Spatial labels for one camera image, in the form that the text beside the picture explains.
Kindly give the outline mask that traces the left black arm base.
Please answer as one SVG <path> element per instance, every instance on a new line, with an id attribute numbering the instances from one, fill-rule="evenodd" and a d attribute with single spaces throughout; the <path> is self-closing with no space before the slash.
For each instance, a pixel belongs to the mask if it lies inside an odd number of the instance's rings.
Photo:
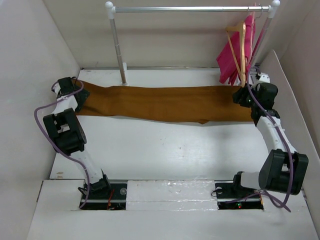
<path id="1" fill-rule="evenodd" d="M 86 199 L 86 187 L 79 187 L 81 199 L 79 206 L 81 210 L 103 210 L 103 211 L 121 211 L 126 209 L 128 182 L 124 180 L 111 180 L 110 190 L 102 190 L 96 193 L 90 193 Z"/>

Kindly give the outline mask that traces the brown trousers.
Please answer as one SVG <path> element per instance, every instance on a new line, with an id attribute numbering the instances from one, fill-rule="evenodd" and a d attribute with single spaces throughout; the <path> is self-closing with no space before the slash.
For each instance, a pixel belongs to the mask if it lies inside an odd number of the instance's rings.
<path id="1" fill-rule="evenodd" d="M 129 117 L 169 123 L 250 122 L 251 110 L 232 99 L 237 86 L 102 87 L 88 82 L 80 116 Z"/>

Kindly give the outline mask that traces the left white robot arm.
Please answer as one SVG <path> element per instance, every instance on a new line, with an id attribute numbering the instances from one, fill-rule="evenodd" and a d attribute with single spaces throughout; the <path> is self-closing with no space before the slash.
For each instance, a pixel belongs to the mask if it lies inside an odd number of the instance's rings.
<path id="1" fill-rule="evenodd" d="M 90 92 L 77 85 L 76 77 L 64 77 L 58 79 L 51 87 L 56 94 L 57 105 L 54 111 L 42 118 L 46 132 L 50 140 L 57 148 L 85 166 L 90 177 L 89 184 L 85 184 L 80 190 L 83 193 L 89 191 L 89 196 L 107 198 L 112 187 L 103 170 L 94 166 L 89 153 L 85 148 L 87 138 L 76 116 L 82 109 Z"/>

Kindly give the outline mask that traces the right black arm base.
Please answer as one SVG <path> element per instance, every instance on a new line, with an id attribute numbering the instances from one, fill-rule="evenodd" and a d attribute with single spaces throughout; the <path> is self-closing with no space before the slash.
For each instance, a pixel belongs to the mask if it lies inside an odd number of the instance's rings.
<path id="1" fill-rule="evenodd" d="M 253 188 L 241 186 L 241 173 L 232 180 L 215 180 L 211 196 L 217 201 L 218 210 L 263 210 L 263 202 Z"/>

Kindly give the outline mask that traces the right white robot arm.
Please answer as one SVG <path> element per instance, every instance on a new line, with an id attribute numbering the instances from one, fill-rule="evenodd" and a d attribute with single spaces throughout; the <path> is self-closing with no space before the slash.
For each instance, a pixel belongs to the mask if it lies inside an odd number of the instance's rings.
<path id="1" fill-rule="evenodd" d="M 298 153 L 285 135 L 280 115 L 273 109 L 277 94 L 278 88 L 272 83 L 246 83 L 232 95 L 232 99 L 235 104 L 251 109 L 251 119 L 269 151 L 261 170 L 254 174 L 257 176 L 257 188 L 297 195 L 301 191 L 309 159 Z"/>

